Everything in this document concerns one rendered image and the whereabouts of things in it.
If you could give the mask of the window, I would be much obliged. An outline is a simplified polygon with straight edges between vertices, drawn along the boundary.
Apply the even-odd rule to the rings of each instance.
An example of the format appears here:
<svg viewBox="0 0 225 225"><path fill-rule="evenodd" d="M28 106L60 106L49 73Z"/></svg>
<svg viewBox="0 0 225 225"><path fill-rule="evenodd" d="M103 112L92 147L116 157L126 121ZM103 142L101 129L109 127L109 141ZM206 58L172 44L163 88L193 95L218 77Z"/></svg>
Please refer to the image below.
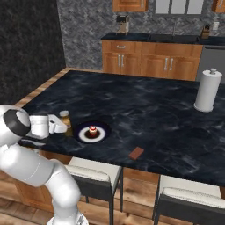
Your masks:
<svg viewBox="0 0 225 225"><path fill-rule="evenodd" d="M200 15L204 0L156 0L157 15Z"/></svg>

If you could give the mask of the wooden wall cabinet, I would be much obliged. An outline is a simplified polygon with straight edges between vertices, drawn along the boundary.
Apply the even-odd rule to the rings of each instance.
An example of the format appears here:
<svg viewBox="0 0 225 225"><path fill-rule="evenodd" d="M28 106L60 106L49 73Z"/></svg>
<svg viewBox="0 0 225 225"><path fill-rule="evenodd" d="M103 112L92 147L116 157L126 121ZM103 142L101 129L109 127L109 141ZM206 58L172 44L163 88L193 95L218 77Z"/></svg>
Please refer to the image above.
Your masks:
<svg viewBox="0 0 225 225"><path fill-rule="evenodd" d="M216 13L225 13L225 0L214 0L212 11Z"/></svg>
<svg viewBox="0 0 225 225"><path fill-rule="evenodd" d="M148 9L149 0L112 0L113 11L137 11Z"/></svg>

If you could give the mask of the wooden base cabinet run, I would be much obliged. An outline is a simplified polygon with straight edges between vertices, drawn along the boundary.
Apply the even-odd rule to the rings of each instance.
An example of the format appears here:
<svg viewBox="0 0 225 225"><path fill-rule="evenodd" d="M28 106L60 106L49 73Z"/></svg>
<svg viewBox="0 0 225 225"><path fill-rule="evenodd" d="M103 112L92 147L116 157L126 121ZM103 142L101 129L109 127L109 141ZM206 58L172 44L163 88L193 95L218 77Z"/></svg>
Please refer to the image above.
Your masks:
<svg viewBox="0 0 225 225"><path fill-rule="evenodd" d="M110 74L194 81L202 46L103 40L103 71Z"/></svg>

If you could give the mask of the coffee machine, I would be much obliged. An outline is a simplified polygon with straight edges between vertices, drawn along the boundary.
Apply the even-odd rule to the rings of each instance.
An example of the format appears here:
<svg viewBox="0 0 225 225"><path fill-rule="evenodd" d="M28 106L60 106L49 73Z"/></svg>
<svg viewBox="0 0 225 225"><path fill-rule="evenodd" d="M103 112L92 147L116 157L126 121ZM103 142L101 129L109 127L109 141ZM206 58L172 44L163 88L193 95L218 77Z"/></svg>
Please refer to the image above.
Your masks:
<svg viewBox="0 0 225 225"><path fill-rule="evenodd" d="M120 16L116 18L116 22L119 24L119 30L117 33L127 34L129 31L129 16Z"/></svg>

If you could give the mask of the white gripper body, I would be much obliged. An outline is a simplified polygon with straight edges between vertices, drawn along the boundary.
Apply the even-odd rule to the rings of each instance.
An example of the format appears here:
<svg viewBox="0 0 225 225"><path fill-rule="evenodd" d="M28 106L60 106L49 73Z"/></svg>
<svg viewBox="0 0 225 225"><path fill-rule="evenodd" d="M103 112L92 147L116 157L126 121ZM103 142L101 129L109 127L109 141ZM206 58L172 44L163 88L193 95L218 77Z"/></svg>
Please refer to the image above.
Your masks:
<svg viewBox="0 0 225 225"><path fill-rule="evenodd" d="M49 133L50 134L61 134L66 133L68 127L54 114L48 115L49 120Z"/></svg>

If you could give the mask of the brown cinnamon bottle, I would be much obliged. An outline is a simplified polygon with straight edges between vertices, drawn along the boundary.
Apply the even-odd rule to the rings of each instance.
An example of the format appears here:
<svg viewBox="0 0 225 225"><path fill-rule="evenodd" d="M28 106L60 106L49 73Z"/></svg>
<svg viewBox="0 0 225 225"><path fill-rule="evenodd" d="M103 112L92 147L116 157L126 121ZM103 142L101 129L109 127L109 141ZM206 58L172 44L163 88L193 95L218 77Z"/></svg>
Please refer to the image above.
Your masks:
<svg viewBox="0 0 225 225"><path fill-rule="evenodd" d="M67 132L65 133L67 136L72 136L72 126L69 118L69 111L60 111L59 112L61 121L68 127Z"/></svg>

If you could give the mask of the dark blue plate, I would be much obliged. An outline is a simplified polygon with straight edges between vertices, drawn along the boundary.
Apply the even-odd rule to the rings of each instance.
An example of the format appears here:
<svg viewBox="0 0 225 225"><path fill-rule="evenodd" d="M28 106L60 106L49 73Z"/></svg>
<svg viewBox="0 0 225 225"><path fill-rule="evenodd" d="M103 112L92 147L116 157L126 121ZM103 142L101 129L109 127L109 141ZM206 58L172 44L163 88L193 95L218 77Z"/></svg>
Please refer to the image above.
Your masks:
<svg viewBox="0 0 225 225"><path fill-rule="evenodd" d="M89 133L90 126L95 126L97 128L95 137L91 137ZM110 126L99 120L85 121L75 125L75 127L73 128L74 138L78 142L86 144L102 142L110 136L111 132L112 130Z"/></svg>

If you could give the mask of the white paper towel roll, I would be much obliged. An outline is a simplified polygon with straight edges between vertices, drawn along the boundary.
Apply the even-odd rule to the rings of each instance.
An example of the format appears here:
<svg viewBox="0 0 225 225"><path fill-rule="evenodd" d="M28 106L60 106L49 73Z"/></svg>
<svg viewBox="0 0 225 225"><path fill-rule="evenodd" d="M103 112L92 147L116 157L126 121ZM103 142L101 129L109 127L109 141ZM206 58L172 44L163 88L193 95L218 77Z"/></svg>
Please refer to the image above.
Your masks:
<svg viewBox="0 0 225 225"><path fill-rule="evenodd" d="M209 113L214 109L215 97L221 82L222 73L217 69L204 70L200 79L200 86L193 104L200 112Z"/></svg>

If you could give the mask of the knife block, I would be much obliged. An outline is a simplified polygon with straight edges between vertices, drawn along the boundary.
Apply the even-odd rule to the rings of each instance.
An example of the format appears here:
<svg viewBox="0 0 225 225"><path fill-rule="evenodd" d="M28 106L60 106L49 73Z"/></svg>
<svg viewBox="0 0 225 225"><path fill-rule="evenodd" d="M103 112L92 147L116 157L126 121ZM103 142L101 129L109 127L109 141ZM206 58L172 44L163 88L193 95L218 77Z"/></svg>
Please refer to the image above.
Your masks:
<svg viewBox="0 0 225 225"><path fill-rule="evenodd" d="M210 25L205 25L201 32L201 38L207 39L209 37L209 33L210 33Z"/></svg>

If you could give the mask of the white cushioned dark-frame chair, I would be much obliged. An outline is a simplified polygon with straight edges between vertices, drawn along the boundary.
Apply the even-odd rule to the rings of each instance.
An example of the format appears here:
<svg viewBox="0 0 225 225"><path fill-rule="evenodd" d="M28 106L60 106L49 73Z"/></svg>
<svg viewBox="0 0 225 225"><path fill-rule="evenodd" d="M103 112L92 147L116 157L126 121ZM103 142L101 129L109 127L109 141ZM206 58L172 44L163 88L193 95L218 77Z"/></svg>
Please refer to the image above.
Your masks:
<svg viewBox="0 0 225 225"><path fill-rule="evenodd" d="M225 225L225 199L219 186L160 175L152 214L154 225L161 215L193 225Z"/></svg>
<svg viewBox="0 0 225 225"><path fill-rule="evenodd" d="M117 189L120 189L120 211L123 211L123 168L78 157L72 157L66 168L77 182L86 202L94 198L109 203L109 225L113 225Z"/></svg>

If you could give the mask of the stainless steel dishwasher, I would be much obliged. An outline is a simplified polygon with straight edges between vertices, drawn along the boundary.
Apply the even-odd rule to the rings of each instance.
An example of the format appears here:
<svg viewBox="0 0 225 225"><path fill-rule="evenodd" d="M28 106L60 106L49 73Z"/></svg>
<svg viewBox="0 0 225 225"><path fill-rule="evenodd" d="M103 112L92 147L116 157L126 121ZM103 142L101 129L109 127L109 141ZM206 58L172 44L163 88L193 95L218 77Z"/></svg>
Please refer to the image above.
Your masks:
<svg viewBox="0 0 225 225"><path fill-rule="evenodd" d="M225 84L225 46L206 45L202 48L196 80L199 82L202 72L210 69L221 72L221 83Z"/></svg>

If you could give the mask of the brown chocolate bar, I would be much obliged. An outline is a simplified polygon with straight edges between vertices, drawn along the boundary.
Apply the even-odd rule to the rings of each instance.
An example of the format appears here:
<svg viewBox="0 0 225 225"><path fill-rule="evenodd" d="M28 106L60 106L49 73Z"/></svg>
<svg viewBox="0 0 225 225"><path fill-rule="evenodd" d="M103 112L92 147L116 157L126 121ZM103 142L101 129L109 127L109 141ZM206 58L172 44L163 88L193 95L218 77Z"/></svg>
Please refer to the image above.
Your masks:
<svg viewBox="0 0 225 225"><path fill-rule="evenodd" d="M129 157L133 160L136 160L143 153L143 149L136 147L130 154Z"/></svg>

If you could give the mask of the sink with tap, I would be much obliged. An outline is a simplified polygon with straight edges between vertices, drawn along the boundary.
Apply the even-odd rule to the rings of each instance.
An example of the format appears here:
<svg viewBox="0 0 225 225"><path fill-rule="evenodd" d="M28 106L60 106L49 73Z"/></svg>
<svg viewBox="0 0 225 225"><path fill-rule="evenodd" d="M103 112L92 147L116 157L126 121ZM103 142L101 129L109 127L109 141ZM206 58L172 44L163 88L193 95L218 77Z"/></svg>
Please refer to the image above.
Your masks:
<svg viewBox="0 0 225 225"><path fill-rule="evenodd" d="M148 41L160 43L197 44L200 37L197 35L176 35L177 22L174 22L172 34L150 34Z"/></svg>

